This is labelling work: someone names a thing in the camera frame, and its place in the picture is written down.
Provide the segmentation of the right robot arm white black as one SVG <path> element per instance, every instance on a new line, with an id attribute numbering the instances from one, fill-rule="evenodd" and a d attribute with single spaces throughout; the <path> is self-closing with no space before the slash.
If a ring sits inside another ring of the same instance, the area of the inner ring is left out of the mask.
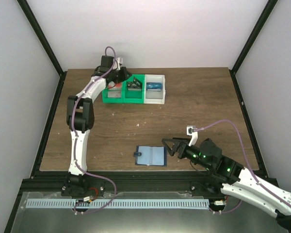
<path id="1" fill-rule="evenodd" d="M 170 156 L 176 154 L 179 159 L 189 159 L 205 168 L 210 174 L 211 184 L 222 194 L 258 207 L 291 232 L 291 192 L 257 177 L 242 164 L 224 156 L 222 149 L 209 138 L 198 147 L 184 138 L 164 138 L 162 143 Z"/>

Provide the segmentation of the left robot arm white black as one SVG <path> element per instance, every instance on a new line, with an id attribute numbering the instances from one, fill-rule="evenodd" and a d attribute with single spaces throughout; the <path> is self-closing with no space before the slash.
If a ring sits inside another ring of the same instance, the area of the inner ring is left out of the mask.
<path id="1" fill-rule="evenodd" d="M 68 172 L 83 176 L 87 171 L 86 155 L 90 130 L 95 122 L 93 103 L 110 84 L 118 84 L 132 76 L 123 66 L 122 57 L 103 55 L 89 83 L 76 95 L 67 99 L 66 122 L 71 134 L 71 160 Z"/>

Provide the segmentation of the blue leather card holder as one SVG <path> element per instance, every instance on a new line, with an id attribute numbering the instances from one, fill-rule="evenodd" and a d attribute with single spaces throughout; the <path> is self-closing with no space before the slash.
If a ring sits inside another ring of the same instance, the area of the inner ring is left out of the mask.
<path id="1" fill-rule="evenodd" d="M 137 166 L 167 166 L 165 147 L 137 146 L 133 157 Z"/>

